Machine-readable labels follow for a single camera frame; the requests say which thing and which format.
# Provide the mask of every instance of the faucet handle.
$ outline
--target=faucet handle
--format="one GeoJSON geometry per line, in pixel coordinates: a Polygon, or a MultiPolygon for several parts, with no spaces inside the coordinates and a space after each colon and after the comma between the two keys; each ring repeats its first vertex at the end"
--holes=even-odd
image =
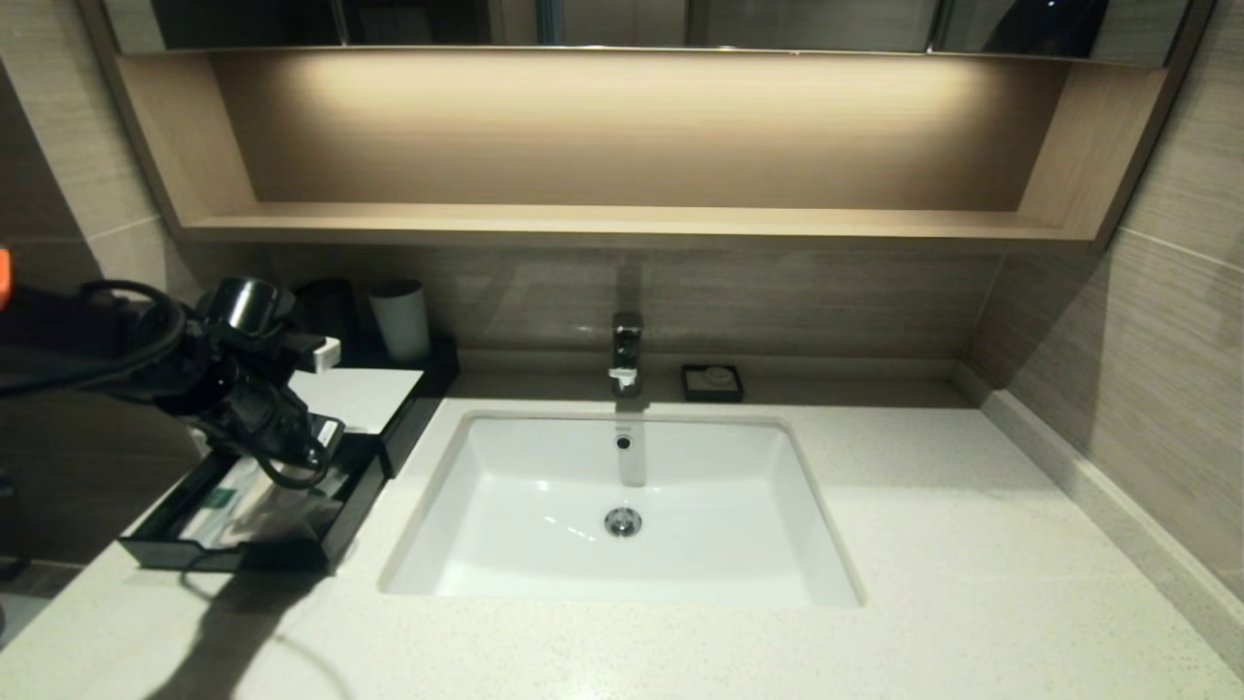
{"type": "Polygon", "coordinates": [[[636,311],[618,311],[613,313],[613,332],[639,333],[643,331],[643,316],[636,311]]]}
{"type": "Polygon", "coordinates": [[[618,387],[622,389],[634,387],[634,383],[639,380],[639,371],[634,368],[611,368],[610,379],[616,379],[618,387]]]}

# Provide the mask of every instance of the speckled countertop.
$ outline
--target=speckled countertop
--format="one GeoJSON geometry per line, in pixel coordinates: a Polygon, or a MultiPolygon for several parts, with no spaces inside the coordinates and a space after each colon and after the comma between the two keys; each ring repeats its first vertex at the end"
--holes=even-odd
{"type": "MultiPolygon", "coordinates": [[[[868,403],[866,388],[824,395],[835,392],[845,400],[821,404],[868,403]]],[[[139,571],[112,546],[0,654],[0,695],[1244,698],[1188,623],[983,415],[934,400],[948,392],[888,385],[876,395],[889,408],[648,409],[784,421],[858,576],[860,609],[382,593],[464,415],[613,410],[449,399],[338,576],[306,589],[274,577],[179,581],[139,571]]]]}

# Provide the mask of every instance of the label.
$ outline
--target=label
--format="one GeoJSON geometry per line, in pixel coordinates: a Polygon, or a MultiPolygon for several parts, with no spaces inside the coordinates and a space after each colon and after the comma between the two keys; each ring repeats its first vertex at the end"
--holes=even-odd
{"type": "Polygon", "coordinates": [[[332,441],[332,436],[337,433],[337,421],[323,423],[323,426],[320,428],[320,435],[316,438],[316,440],[320,441],[320,445],[323,445],[325,448],[328,446],[328,443],[332,441]]]}
{"type": "Polygon", "coordinates": [[[224,509],[238,495],[236,489],[218,489],[203,500],[203,509],[224,509]]]}

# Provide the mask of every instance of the black soap dish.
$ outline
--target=black soap dish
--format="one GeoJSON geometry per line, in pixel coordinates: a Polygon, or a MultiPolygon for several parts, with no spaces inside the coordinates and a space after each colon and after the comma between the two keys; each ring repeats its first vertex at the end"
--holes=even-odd
{"type": "Polygon", "coordinates": [[[743,379],[734,366],[683,366],[683,397],[693,404],[739,404],[743,379]]]}

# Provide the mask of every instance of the sink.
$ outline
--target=sink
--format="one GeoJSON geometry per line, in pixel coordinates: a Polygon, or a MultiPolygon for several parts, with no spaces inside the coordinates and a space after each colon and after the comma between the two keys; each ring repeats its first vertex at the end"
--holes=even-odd
{"type": "Polygon", "coordinates": [[[799,450],[764,424],[466,419],[381,587],[860,606],[799,450]]]}

